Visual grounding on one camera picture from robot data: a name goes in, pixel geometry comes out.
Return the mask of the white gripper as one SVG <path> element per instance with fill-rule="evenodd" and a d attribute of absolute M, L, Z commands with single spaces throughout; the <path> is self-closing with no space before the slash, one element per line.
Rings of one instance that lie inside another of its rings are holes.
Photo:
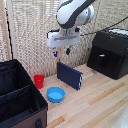
<path fill-rule="evenodd" d="M 47 33 L 47 46 L 49 48 L 56 48 L 62 46 L 75 45 L 79 42 L 80 33 L 72 32 L 71 34 L 62 34 L 60 30 L 50 31 Z M 68 47 L 66 54 L 70 54 L 71 48 Z M 54 57 L 57 57 L 57 49 L 53 51 Z"/>

